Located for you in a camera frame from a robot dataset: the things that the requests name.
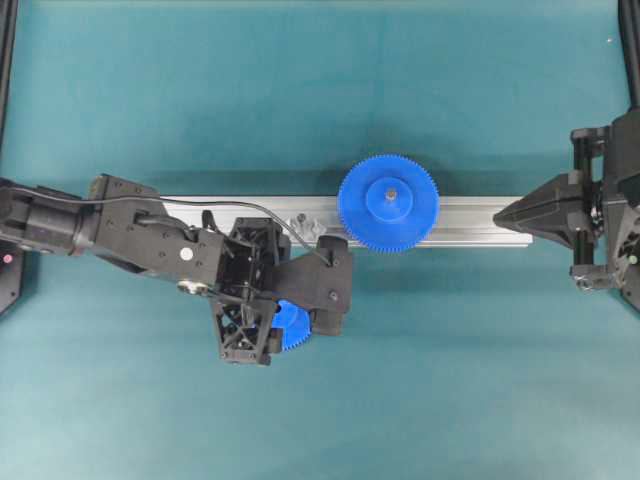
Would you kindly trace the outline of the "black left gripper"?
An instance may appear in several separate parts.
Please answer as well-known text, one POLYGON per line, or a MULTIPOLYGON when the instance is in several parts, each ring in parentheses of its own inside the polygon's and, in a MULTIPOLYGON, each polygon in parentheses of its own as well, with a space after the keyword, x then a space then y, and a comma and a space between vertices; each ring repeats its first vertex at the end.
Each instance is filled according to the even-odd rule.
MULTIPOLYGON (((91 200, 133 196, 97 207, 100 214, 92 253, 130 273, 172 283, 190 281, 219 290, 234 279, 235 257, 226 239, 212 231, 171 223, 166 208, 152 199, 151 187, 110 175, 94 179, 91 200)), ((290 259, 291 241, 271 218, 238 217, 230 232, 248 244, 252 279, 290 259)), ((273 326, 279 305, 272 300, 209 299, 219 358, 239 365, 269 366, 282 352, 283 330, 273 326)))

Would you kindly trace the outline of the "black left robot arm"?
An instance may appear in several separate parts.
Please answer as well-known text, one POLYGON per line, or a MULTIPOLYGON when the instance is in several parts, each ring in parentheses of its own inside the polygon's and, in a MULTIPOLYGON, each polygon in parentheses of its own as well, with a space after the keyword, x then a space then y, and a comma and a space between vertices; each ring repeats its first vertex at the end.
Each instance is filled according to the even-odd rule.
POLYGON ((40 253, 90 252, 208 299, 224 361, 267 365, 283 349, 284 331, 273 324, 280 307, 264 280, 289 260, 291 242, 272 218, 237 218, 225 233, 209 209, 189 225, 154 189, 108 175, 94 180, 88 200, 4 179, 1 238, 40 253))

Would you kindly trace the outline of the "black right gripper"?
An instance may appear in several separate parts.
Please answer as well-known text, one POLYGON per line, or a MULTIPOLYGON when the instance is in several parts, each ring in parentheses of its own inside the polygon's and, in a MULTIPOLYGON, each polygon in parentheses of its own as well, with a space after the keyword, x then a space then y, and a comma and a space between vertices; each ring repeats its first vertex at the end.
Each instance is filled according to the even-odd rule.
POLYGON ((574 169, 494 215, 494 223, 574 249, 584 291, 616 289, 639 309, 639 110, 571 133, 574 169))

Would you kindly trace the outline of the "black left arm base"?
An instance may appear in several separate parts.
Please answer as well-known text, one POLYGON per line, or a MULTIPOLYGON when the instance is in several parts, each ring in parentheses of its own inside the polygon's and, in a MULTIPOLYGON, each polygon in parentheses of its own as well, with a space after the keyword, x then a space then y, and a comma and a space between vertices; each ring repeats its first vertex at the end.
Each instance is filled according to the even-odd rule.
POLYGON ((20 298, 24 273, 24 252, 15 244, 1 241, 0 308, 5 314, 20 298))

